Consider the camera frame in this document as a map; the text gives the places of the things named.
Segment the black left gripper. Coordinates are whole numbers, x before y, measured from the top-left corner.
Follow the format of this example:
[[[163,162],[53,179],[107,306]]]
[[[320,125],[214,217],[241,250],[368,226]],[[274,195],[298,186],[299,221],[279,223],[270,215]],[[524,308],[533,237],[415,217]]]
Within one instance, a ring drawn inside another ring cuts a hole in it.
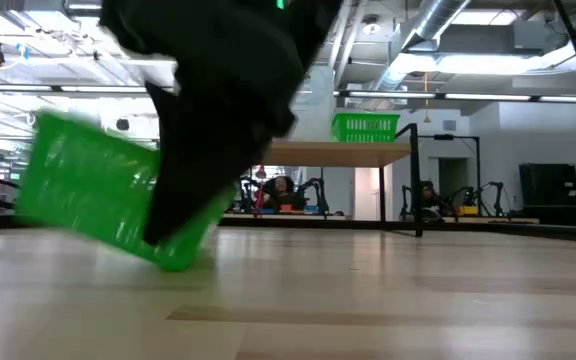
[[[184,89],[145,84],[160,135],[148,244],[165,242],[289,132],[290,104],[342,2],[102,0],[100,23],[120,46],[175,59]]]

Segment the green mesh plastic basket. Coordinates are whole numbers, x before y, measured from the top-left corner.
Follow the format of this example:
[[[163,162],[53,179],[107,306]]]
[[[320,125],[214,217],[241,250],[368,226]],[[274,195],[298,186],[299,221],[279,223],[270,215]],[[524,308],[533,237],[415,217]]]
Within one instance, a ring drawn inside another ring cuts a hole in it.
[[[331,132],[338,142],[391,143],[398,128],[398,114],[338,113]]]
[[[16,213],[37,224],[96,239],[166,271],[190,267],[207,233],[231,203],[228,189],[158,245],[143,239],[159,173],[157,150],[102,130],[67,113],[37,116]]]

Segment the wooden shelf with black legs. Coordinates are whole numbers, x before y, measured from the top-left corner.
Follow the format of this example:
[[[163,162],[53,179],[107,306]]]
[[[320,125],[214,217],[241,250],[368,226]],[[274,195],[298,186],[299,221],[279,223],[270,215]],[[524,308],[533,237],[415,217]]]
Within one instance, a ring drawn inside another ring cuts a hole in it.
[[[379,170],[379,219],[376,221],[333,221],[333,220],[289,220],[287,228],[348,229],[371,231],[412,231],[416,238],[423,236],[424,223],[421,216],[419,134],[415,123],[399,130],[397,138],[407,135],[404,143],[343,143],[343,142],[304,142],[277,141],[265,152],[262,163],[269,165],[307,167],[347,167],[376,168]],[[408,157],[412,181],[412,204],[414,207],[411,222],[389,221],[385,214],[385,167]]]

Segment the red stand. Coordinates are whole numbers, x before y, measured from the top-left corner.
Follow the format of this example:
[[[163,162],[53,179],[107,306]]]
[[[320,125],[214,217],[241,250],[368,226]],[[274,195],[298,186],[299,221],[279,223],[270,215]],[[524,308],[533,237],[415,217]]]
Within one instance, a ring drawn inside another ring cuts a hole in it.
[[[265,185],[265,179],[267,177],[264,165],[260,165],[258,167],[255,176],[258,178],[258,191],[257,191],[257,201],[255,205],[255,211],[260,212],[264,203],[264,197],[265,197],[264,185]]]

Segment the person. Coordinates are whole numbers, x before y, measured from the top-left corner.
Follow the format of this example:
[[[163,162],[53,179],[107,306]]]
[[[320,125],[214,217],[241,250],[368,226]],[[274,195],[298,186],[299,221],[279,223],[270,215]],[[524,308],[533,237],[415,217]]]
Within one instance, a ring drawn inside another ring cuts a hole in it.
[[[287,176],[277,176],[269,181],[271,190],[268,199],[264,202],[264,209],[272,209],[275,213],[281,212],[283,206],[289,206],[291,211],[302,210],[302,199],[294,190],[294,181]]]
[[[442,200],[436,193],[434,185],[431,181],[421,182],[421,207],[437,212],[441,211]]]

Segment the grey workbench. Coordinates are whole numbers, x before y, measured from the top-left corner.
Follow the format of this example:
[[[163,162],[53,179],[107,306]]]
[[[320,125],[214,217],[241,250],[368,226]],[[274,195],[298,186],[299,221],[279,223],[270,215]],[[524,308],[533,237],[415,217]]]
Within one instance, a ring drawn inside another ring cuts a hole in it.
[[[351,221],[352,216],[315,215],[315,214],[224,214],[221,221],[226,220],[307,220],[307,221]]]
[[[487,224],[487,223],[512,223],[512,224],[540,224],[537,218],[522,217],[487,217],[487,216],[462,216],[462,217],[442,217],[442,223],[462,223],[462,224]]]

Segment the linear ceiling light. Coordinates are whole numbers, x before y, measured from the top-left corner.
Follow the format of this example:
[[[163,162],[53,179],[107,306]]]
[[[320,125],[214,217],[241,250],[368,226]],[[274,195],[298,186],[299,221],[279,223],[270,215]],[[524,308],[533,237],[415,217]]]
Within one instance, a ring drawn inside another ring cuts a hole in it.
[[[0,84],[2,93],[27,93],[52,96],[126,96],[141,97],[146,95],[143,86],[105,86],[105,85],[29,85]],[[389,99],[389,100],[437,100],[437,101],[490,101],[490,102],[531,102],[531,103],[561,103],[576,104],[576,96],[570,95],[509,95],[509,94],[475,94],[475,93],[431,93],[431,92],[384,92],[384,91],[353,91],[333,90],[333,97],[358,99]]]

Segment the black cabinet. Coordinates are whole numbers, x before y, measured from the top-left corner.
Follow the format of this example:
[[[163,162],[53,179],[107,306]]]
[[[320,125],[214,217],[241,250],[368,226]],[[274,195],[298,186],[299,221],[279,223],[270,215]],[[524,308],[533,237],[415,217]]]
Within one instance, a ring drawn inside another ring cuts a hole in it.
[[[523,212],[542,224],[576,226],[574,164],[519,165]]]

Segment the silver ventilation duct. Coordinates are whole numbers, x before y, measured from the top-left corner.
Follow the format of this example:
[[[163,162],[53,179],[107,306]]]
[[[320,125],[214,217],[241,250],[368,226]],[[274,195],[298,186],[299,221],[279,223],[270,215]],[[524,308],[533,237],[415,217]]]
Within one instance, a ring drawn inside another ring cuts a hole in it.
[[[371,85],[373,91],[395,91],[412,72],[405,63],[406,52],[417,45],[429,45],[435,51],[440,36],[467,8],[471,0],[423,0],[419,12],[395,28],[389,42],[389,64]]]

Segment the black metal table frame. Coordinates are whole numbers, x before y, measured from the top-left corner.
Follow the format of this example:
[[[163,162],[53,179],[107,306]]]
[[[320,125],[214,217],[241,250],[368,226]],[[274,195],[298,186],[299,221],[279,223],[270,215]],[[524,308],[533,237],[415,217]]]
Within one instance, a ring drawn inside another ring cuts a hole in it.
[[[576,241],[575,226],[529,225],[516,223],[472,224],[422,222],[421,224],[416,224],[411,222],[356,220],[223,218],[218,225],[223,227],[385,231],[402,233],[403,235],[417,238],[421,238],[426,232],[431,231],[475,232]]]

